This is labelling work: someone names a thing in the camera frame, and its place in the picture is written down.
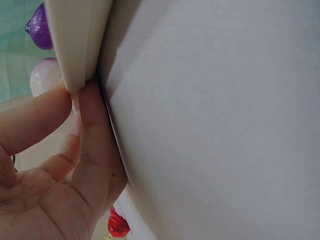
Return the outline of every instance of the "red ornament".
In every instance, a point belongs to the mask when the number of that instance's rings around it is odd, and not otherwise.
[[[108,230],[115,238],[125,238],[130,231],[127,221],[116,212],[113,206],[110,208]]]

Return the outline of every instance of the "skin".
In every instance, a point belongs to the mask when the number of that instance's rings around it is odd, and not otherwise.
[[[61,151],[15,173],[10,156],[38,143],[70,115],[58,86],[0,114],[0,238],[89,240],[99,218],[127,184],[98,87],[79,95],[79,111]]]

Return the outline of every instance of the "white bead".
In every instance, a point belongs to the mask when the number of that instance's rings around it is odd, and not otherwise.
[[[31,72],[30,88],[32,95],[37,97],[55,88],[62,75],[56,58],[45,58]]]

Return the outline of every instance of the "white fabric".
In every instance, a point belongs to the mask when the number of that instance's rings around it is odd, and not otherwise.
[[[128,191],[156,237],[320,239],[320,1],[118,0],[106,34]]]

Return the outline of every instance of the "purple bead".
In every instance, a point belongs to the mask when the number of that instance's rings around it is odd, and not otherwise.
[[[40,49],[51,50],[54,48],[50,36],[45,4],[41,3],[32,18],[27,22],[25,31]]]

